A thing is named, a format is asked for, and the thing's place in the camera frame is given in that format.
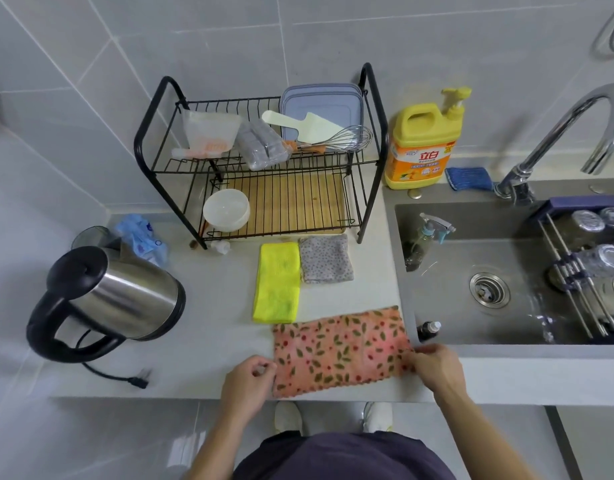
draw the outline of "power cord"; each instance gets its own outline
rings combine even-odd
[[[78,342],[76,343],[77,349],[80,348],[82,341],[85,339],[87,335],[89,335],[89,332],[91,332],[91,329],[84,332],[82,337],[79,338]],[[82,365],[85,367],[87,371],[93,372],[96,376],[100,376],[105,379],[111,379],[112,381],[128,382],[132,386],[139,387],[141,389],[145,389],[149,385],[149,375],[151,374],[150,369],[143,369],[140,371],[139,375],[134,376],[134,377],[119,377],[119,376],[112,376],[110,374],[105,374],[104,372],[98,371],[97,369],[93,368],[91,365],[87,364],[86,362],[83,362]]]

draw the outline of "hand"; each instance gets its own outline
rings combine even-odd
[[[404,358],[436,399],[451,392],[467,394],[463,366],[453,350],[442,344],[423,345],[414,350]]]
[[[260,355],[253,355],[238,364],[222,385],[220,410],[224,419],[244,428],[263,407],[271,390],[277,365]]]

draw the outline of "cloth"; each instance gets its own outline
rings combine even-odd
[[[243,460],[233,480],[455,480],[420,440],[398,433],[322,433],[304,438],[285,431]]]
[[[449,167],[445,169],[447,182],[454,190],[464,189],[480,189],[491,191],[494,189],[494,184],[487,170],[479,167],[474,168],[457,168]]]
[[[291,323],[298,313],[300,252],[296,242],[260,246],[254,322]]]
[[[411,348],[398,306],[273,327],[275,397],[399,376]]]
[[[341,283],[354,279],[347,254],[347,234],[312,235],[301,239],[300,265],[305,283]]]

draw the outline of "stainless steel kettle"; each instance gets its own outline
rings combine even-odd
[[[56,362],[79,363],[111,352],[126,339],[152,340],[183,314],[184,288],[167,271],[119,249],[84,246],[64,254],[49,270],[47,292],[27,325],[31,348]],[[104,334],[73,348],[56,338],[73,317]]]

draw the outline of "small bottle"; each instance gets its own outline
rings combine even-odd
[[[425,340],[433,339],[436,335],[438,335],[441,326],[442,325],[440,322],[425,322],[416,327],[416,330],[418,331],[418,340],[424,342]]]

